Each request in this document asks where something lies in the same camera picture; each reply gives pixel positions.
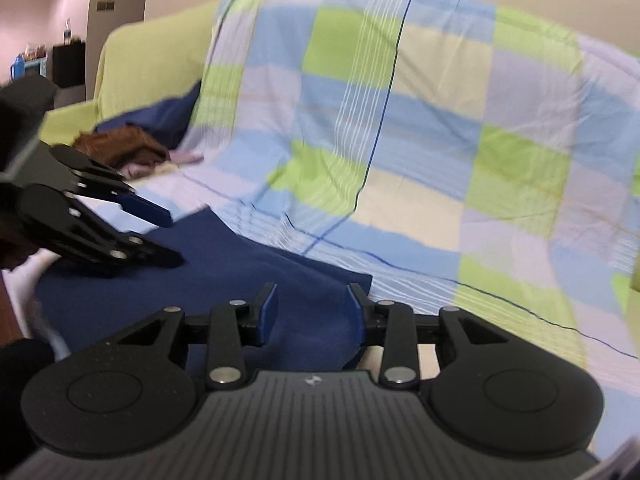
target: blue stripe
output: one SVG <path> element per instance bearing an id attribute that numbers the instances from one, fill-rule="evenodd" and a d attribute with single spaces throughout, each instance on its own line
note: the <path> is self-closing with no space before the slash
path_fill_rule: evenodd
<path id="1" fill-rule="evenodd" d="M 367 185 L 367 178 L 369 177 L 369 170 L 371 169 L 371 162 L 373 161 L 374 153 L 376 153 L 376 146 L 378 145 L 378 139 L 380 138 L 380 132 L 382 131 L 382 124 L 385 121 L 386 106 L 389 103 L 389 96 L 391 95 L 391 86 L 392 86 L 392 84 L 394 82 L 394 76 L 396 75 L 396 64 L 398 63 L 398 50 L 399 50 L 399 46 L 400 46 L 400 38 L 402 37 L 402 29 L 404 28 L 404 21 L 406 20 L 406 14 L 409 11 L 409 6 L 411 6 L 411 1 L 412 0 L 408 0 L 407 1 L 406 8 L 404 9 L 404 15 L 402 16 L 402 22 L 400 23 L 400 31 L 398 32 L 398 38 L 396 39 L 396 55 L 394 57 L 394 66 L 393 66 L 393 69 L 391 71 L 391 78 L 389 78 L 389 86 L 388 86 L 388 88 L 386 90 L 385 106 L 382 108 L 382 115 L 380 116 L 380 124 L 378 125 L 378 132 L 376 134 L 376 140 L 373 143 L 373 149 L 371 150 L 371 154 L 369 155 L 369 162 L 367 163 L 367 171 L 364 174 L 364 180 L 362 181 L 362 186 L 360 187 L 360 189 L 356 193 L 356 200 L 355 200 L 355 204 L 354 204 L 353 210 L 348 215 L 343 216 L 333 226 L 329 227 L 324 233 L 322 233 L 322 235 L 320 235 L 320 238 L 316 238 L 316 240 L 313 241 L 313 243 L 311 245 L 309 245 L 308 248 L 306 248 L 304 251 L 302 251 L 302 255 L 303 256 L 305 256 L 311 249 L 313 249 L 318 244 L 318 242 L 324 241 L 324 239 L 329 234 L 331 234 L 331 232 L 336 230 L 338 227 L 340 227 L 340 225 L 342 225 L 345 221 L 347 221 L 349 218 L 351 218 L 351 216 L 355 213 L 356 209 L 358 208 L 358 199 L 360 197 L 360 193 L 362 192 L 364 187 Z"/>

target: brown fabric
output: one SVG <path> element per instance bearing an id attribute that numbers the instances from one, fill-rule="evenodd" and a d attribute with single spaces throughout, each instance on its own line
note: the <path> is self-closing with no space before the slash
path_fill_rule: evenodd
<path id="1" fill-rule="evenodd" d="M 104 134 L 82 134 L 74 148 L 93 160 L 119 170 L 133 162 L 157 166 L 168 158 L 168 151 L 138 126 L 123 126 Z"/>

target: pillow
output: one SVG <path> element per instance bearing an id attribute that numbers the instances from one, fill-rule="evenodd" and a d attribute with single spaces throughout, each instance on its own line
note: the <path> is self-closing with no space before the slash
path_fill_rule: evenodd
<path id="1" fill-rule="evenodd" d="M 200 81 L 184 97 L 165 99 L 147 108 L 126 112 L 98 124 L 95 131 L 104 134 L 110 130 L 133 124 L 145 130 L 169 150 L 174 150 L 187 131 L 191 112 L 198 100 L 198 95 L 200 95 Z"/>

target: wooden floor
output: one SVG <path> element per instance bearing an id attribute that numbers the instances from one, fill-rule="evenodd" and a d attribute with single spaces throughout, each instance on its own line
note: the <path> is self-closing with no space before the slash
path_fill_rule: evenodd
<path id="1" fill-rule="evenodd" d="M 0 273 L 0 346 L 22 337 Z"/>

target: dark blue towel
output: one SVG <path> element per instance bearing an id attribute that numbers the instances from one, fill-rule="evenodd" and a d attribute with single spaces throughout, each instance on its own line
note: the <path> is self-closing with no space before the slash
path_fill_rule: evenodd
<path id="1" fill-rule="evenodd" d="M 202 314 L 224 301 L 251 300 L 265 282 L 275 282 L 278 319 L 267 346 L 245 349 L 249 368 L 340 370 L 357 354 L 344 295 L 353 282 L 368 292 L 371 276 L 243 238 L 209 209 L 149 236 L 178 249 L 187 263 L 177 269 L 132 267 L 121 276 L 99 278 L 60 260 L 44 274 L 36 296 L 71 351 L 166 306 Z"/>
<path id="2" fill-rule="evenodd" d="M 98 124 L 95 131 L 104 134 L 127 124 L 133 124 L 145 130 L 169 150 L 174 150 L 187 131 L 191 112 L 199 95 L 200 81 L 183 97 L 165 99 L 147 108 L 127 112 Z"/>

